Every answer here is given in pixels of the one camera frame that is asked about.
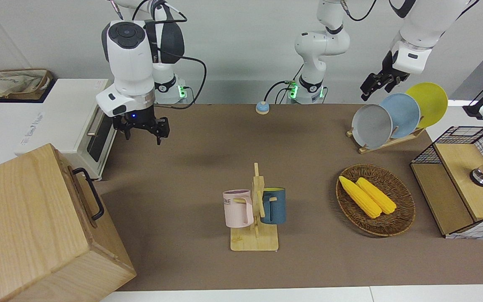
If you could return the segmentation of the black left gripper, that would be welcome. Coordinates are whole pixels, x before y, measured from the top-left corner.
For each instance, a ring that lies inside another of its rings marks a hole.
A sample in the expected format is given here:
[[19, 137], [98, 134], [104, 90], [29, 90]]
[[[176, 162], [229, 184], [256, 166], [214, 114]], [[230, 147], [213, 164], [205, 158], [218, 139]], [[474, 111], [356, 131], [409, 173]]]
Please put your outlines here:
[[395, 86], [408, 79], [410, 73], [395, 69], [393, 63], [394, 56], [391, 50], [389, 50], [382, 61], [381, 72], [379, 74], [369, 74], [361, 84], [361, 99], [363, 101], [368, 101], [370, 96], [381, 88], [390, 93]]

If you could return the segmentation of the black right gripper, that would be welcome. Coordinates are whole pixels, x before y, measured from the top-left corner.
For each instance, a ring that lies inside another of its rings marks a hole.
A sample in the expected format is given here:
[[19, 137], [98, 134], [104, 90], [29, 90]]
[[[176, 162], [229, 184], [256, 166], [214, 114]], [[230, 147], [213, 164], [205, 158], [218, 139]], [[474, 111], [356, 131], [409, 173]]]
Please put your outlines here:
[[122, 130], [126, 140], [131, 138], [131, 129], [153, 130], [157, 145], [161, 145], [162, 139], [169, 137], [169, 121], [166, 117], [156, 118], [155, 107], [134, 110], [113, 117], [113, 128]]

